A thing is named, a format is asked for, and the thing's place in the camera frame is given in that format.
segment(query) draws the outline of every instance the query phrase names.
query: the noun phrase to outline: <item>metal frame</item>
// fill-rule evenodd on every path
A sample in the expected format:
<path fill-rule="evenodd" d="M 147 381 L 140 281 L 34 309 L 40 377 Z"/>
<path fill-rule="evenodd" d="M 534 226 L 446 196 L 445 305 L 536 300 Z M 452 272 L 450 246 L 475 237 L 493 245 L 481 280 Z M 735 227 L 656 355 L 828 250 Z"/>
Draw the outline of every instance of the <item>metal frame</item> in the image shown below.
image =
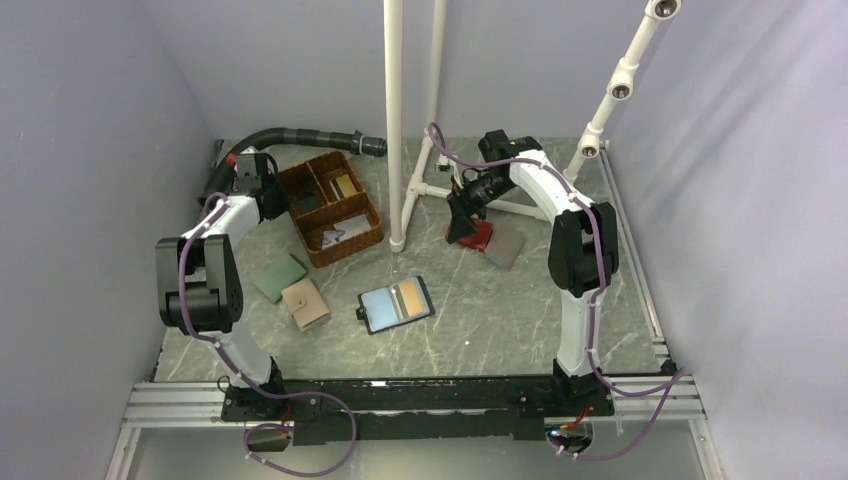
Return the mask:
<path fill-rule="evenodd" d="M 648 318 L 648 324 L 655 333 L 653 338 L 654 353 L 658 365 L 670 359 L 668 346 L 662 336 L 656 310 L 645 282 L 644 272 L 636 253 L 627 217 L 621 207 L 612 171 L 609 167 L 609 157 L 602 149 L 600 166 L 604 181 L 612 195 L 612 201 L 619 214 L 620 231 L 624 237 L 623 243 L 630 254 L 636 283 L 642 296 L 643 307 Z M 656 386 L 668 380 L 659 376 L 610 376 L 609 380 L 616 386 L 633 391 Z M 374 380 L 375 385 L 385 380 Z M 223 407 L 224 393 L 215 382 L 196 383 L 138 383 L 133 387 L 127 404 L 127 410 L 121 422 L 121 433 L 109 466 L 107 480 L 125 480 L 129 474 L 135 448 L 141 431 L 146 428 L 238 428 L 244 429 L 256 425 L 254 422 L 224 423 L 220 415 Z M 617 422 L 619 429 L 624 422 L 647 420 L 659 401 L 659 395 L 644 398 L 628 398 L 618 394 L 613 395 L 616 414 L 610 417 L 592 417 L 592 421 Z M 480 410 L 430 410 L 428 413 L 444 414 L 452 411 L 460 413 L 480 413 Z M 380 410 L 369 411 L 372 414 L 394 415 L 398 411 Z M 550 424 L 565 423 L 574 420 L 573 417 L 549 417 L 545 421 Z M 692 433 L 704 477 L 707 480 L 724 479 L 724 471 L 716 453 L 715 444 L 710 434 L 707 416 L 701 402 L 700 393 L 695 379 L 689 375 L 672 388 L 672 396 L 666 402 L 659 416 L 660 421 L 688 422 Z"/>
<path fill-rule="evenodd" d="M 447 0 L 435 0 L 433 16 L 433 38 L 430 52 L 430 85 L 428 91 L 427 123 L 435 120 L 438 99 L 439 74 L 441 67 L 442 40 Z M 428 163 L 432 148 L 429 137 L 422 141 L 421 153 L 416 163 L 410 183 L 406 189 L 405 202 L 401 203 L 401 169 L 400 169 L 400 119 L 401 119 L 401 74 L 402 63 L 402 32 L 403 32 L 403 0 L 384 0 L 384 27 L 386 48 L 386 108 L 388 121 L 387 139 L 390 150 L 388 155 L 391 200 L 391 247 L 395 252 L 403 250 L 406 227 L 419 195 L 434 195 L 445 197 L 447 191 L 432 187 L 423 182 L 423 173 Z M 668 346 L 662 334 L 656 310 L 648 290 L 645 274 L 636 251 L 636 245 L 630 232 L 621 198 L 615 185 L 609 157 L 605 148 L 600 149 L 599 161 L 604 181 L 609 188 L 612 202 L 619 213 L 619 228 L 624 237 L 624 246 L 630 254 L 633 264 L 636 284 L 639 285 L 643 311 L 653 332 L 654 351 L 659 365 L 670 359 Z M 491 207 L 534 216 L 544 219 L 537 207 L 496 201 Z M 610 376 L 608 379 L 623 389 L 642 390 L 657 386 L 668 381 L 669 377 L 660 376 Z M 385 383 L 385 380 L 374 380 Z M 707 417 L 704 412 L 695 381 L 686 376 L 672 388 L 671 397 L 667 400 L 663 411 L 658 417 L 661 421 L 686 421 L 689 423 L 692 439 L 700 459 L 705 478 L 721 480 L 724 478 L 723 469 L 716 453 L 715 444 L 709 431 Z M 643 398 L 628 398 L 619 394 L 612 395 L 616 414 L 610 417 L 591 417 L 592 421 L 614 421 L 621 431 L 625 421 L 644 421 L 654 412 L 659 401 L 659 395 Z M 107 480 L 125 480 L 138 446 L 143 429 L 150 428 L 239 428 L 244 429 L 255 425 L 251 422 L 224 423 L 220 415 L 223 408 L 224 393 L 214 382 L 198 383 L 139 383 L 133 388 L 126 413 L 124 414 L 121 430 L 112 461 L 107 471 Z M 360 413 L 376 415 L 394 415 L 398 410 L 380 410 Z M 427 410 L 431 414 L 450 412 L 480 413 L 475 410 Z M 550 424 L 572 421 L 573 417 L 550 417 L 545 421 Z"/>

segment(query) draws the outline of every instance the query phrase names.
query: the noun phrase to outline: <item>white pvc pipe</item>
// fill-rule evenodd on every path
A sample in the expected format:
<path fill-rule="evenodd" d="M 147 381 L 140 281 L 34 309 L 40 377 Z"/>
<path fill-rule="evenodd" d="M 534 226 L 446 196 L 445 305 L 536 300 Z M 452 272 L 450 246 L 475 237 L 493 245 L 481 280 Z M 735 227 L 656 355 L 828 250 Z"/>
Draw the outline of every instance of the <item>white pvc pipe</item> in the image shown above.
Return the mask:
<path fill-rule="evenodd" d="M 612 115 L 612 110 L 615 108 L 615 104 L 615 99 L 613 99 L 609 93 L 604 95 L 604 99 L 601 100 L 601 104 L 598 106 L 598 111 L 595 112 L 595 116 L 592 117 L 593 130 L 599 134 L 604 131 L 604 126 L 607 124 L 609 116 Z"/>
<path fill-rule="evenodd" d="M 626 64 L 633 67 L 639 66 L 642 55 L 645 53 L 645 49 L 648 48 L 651 37 L 654 36 L 659 26 L 660 21 L 656 18 L 651 18 L 648 15 L 642 18 L 642 23 L 639 24 L 639 29 L 636 30 L 636 35 L 633 36 L 633 41 L 630 42 L 630 46 L 627 47 L 627 52 L 624 54 L 624 62 Z"/>
<path fill-rule="evenodd" d="M 386 54 L 386 141 L 389 166 L 389 221 L 393 252 L 403 250 L 403 177 L 401 170 L 401 93 L 403 74 L 403 0 L 383 0 Z"/>
<path fill-rule="evenodd" d="M 610 81 L 609 85 L 612 85 L 617 74 L 626 75 L 630 79 L 630 86 L 632 88 L 633 74 L 636 73 L 636 69 L 639 68 L 639 62 L 642 60 L 642 55 L 645 53 L 645 49 L 648 48 L 648 44 L 651 42 L 651 38 L 654 36 L 654 33 L 656 33 L 657 27 L 659 27 L 661 21 L 660 19 L 651 16 L 651 5 L 652 2 L 649 1 L 648 5 L 645 7 L 645 16 L 642 18 L 642 23 L 639 24 L 639 28 L 636 30 L 633 40 L 630 41 L 627 51 L 616 66 L 616 69 L 613 72 L 613 80 Z M 589 140 L 593 140 L 595 145 L 600 144 L 600 137 L 604 132 L 607 120 L 609 120 L 609 117 L 615 108 L 615 104 L 620 101 L 614 99 L 610 95 L 609 85 L 607 86 L 607 93 L 604 95 L 604 99 L 601 100 L 598 110 L 592 117 L 592 121 L 589 122 L 586 126 L 586 130 L 583 131 L 583 135 L 580 137 L 580 143 L 578 144 L 577 151 L 574 152 L 574 156 L 571 157 L 571 161 L 568 163 L 568 168 L 566 168 L 563 172 L 565 179 L 570 183 L 574 183 L 574 181 L 577 180 L 577 173 L 583 167 L 583 163 L 585 163 L 587 158 L 583 155 L 580 145 L 584 143 L 592 143 L 589 142 Z"/>
<path fill-rule="evenodd" d="M 424 178 L 424 169 L 427 167 L 427 160 L 430 157 L 430 149 L 433 148 L 433 142 L 430 137 L 425 137 L 421 141 L 421 152 L 418 154 L 418 161 L 415 163 L 415 170 L 412 172 L 412 179 L 409 180 L 409 187 L 406 189 L 406 200 L 403 202 L 403 213 L 401 214 L 401 228 L 403 234 L 406 235 L 406 229 L 409 227 L 409 219 L 412 217 L 412 208 L 415 207 L 415 200 L 418 198 L 418 186 Z"/>
<path fill-rule="evenodd" d="M 430 39 L 430 84 L 427 90 L 427 125 L 436 121 L 439 103 L 439 76 L 442 71 L 442 43 L 445 39 L 445 12 L 447 0 L 436 0 L 433 5 L 433 36 Z"/>
<path fill-rule="evenodd" d="M 448 198 L 450 190 L 448 190 L 447 188 L 434 187 L 432 185 L 422 183 L 419 184 L 419 193 L 439 198 Z M 503 212 L 517 213 L 519 215 L 524 215 L 527 217 L 534 217 L 538 218 L 539 220 L 544 220 L 546 222 L 548 221 L 548 217 L 545 216 L 545 213 L 542 212 L 542 209 L 540 209 L 539 207 L 522 205 L 520 203 L 505 202 L 503 200 L 494 200 L 491 203 L 486 204 L 486 207 L 494 208 L 495 210 L 500 210 Z"/>
<path fill-rule="evenodd" d="M 430 83 L 427 90 L 427 119 L 426 124 L 436 121 L 436 107 L 439 103 L 439 77 L 442 68 L 442 44 L 445 36 L 445 13 L 447 11 L 447 0 L 436 0 L 433 5 L 433 32 L 430 39 Z M 406 200 L 403 203 L 403 211 L 401 212 L 401 230 L 404 237 L 406 229 L 409 227 L 409 219 L 412 217 L 412 209 L 415 207 L 415 200 L 418 198 L 418 186 L 424 179 L 424 170 L 427 168 L 427 161 L 430 158 L 430 150 L 433 148 L 433 142 L 424 133 L 424 140 L 421 142 L 421 152 L 418 154 L 418 161 L 415 163 L 415 170 L 412 172 L 412 178 L 409 180 L 409 187 L 406 191 Z"/>

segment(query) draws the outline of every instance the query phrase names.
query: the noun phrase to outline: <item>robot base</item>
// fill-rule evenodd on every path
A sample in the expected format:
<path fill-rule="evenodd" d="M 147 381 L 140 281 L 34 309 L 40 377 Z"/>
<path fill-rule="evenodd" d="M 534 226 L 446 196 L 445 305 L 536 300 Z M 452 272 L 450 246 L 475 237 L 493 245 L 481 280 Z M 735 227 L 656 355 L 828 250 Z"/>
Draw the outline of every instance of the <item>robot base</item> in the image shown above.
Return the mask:
<path fill-rule="evenodd" d="M 277 367 L 277 362 L 271 360 L 271 377 L 268 383 L 261 386 L 270 393 L 286 393 L 283 388 L 283 375 Z M 263 397 L 250 387 L 239 388 L 230 385 L 224 396 L 221 420 L 224 422 L 279 421 L 286 413 L 288 403 L 286 400 Z"/>

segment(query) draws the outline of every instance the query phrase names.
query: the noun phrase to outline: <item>green wallet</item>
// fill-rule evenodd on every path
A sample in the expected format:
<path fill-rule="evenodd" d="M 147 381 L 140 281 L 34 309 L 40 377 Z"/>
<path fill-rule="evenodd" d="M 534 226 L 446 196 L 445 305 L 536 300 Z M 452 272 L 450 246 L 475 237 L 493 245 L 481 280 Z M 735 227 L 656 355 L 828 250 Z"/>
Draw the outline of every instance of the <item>green wallet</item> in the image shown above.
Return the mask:
<path fill-rule="evenodd" d="M 306 276 L 306 269 L 293 256 L 286 254 L 266 266 L 254 277 L 253 284 L 271 303 L 280 301 L 282 291 Z"/>

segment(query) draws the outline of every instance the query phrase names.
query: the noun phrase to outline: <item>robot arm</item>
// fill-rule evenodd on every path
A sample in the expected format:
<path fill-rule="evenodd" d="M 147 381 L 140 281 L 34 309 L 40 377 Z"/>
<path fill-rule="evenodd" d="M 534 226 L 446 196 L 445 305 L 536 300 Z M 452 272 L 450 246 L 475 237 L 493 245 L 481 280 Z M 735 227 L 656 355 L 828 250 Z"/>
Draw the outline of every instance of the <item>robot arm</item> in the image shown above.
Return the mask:
<path fill-rule="evenodd" d="M 584 239 L 590 232 L 589 221 L 575 201 L 589 205 L 600 221 L 607 284 L 618 270 L 619 262 L 615 210 L 609 203 L 596 204 L 573 188 L 574 193 L 568 194 L 562 184 L 543 169 L 550 162 L 541 145 L 531 137 L 510 140 L 498 130 L 487 133 L 478 147 L 486 162 L 522 158 L 539 162 L 539 165 L 515 162 L 488 169 L 465 185 L 454 180 L 448 196 L 451 223 L 445 237 L 453 243 L 475 233 L 477 227 L 471 216 L 485 219 L 485 205 L 516 186 L 530 195 L 553 226 L 548 269 L 562 296 L 562 335 L 554 373 L 556 376 L 559 369 L 563 378 L 571 379 L 566 383 L 575 383 L 578 379 L 583 379 L 581 383 L 589 382 L 594 372 L 586 354 L 590 334 L 588 309 L 591 299 L 595 297 L 594 301 L 599 303 L 603 293 L 595 295 L 600 284 L 595 247 L 591 239 Z M 594 328 L 594 338 L 597 338 L 597 322 Z M 597 352 L 592 351 L 591 355 L 598 365 Z M 578 393 L 570 387 L 566 390 Z"/>
<path fill-rule="evenodd" d="M 274 171 L 268 171 L 268 165 Z M 192 275 L 201 269 L 203 280 L 187 280 L 185 297 L 195 332 L 215 343 L 210 349 L 223 364 L 224 356 L 239 367 L 242 375 L 267 390 L 281 383 L 273 359 L 253 340 L 248 326 L 238 323 L 244 300 L 233 249 L 248 231 L 263 220 L 274 219 L 289 208 L 290 202 L 276 178 L 276 164 L 264 153 L 241 155 L 236 160 L 236 175 L 229 196 L 219 195 L 207 201 L 212 209 L 193 229 L 177 238 L 164 238 L 156 245 L 159 314 L 165 325 L 189 332 L 183 320 L 178 278 L 179 256 L 189 238 L 196 236 L 187 254 L 184 274 Z M 250 391 L 238 375 L 231 384 Z"/>

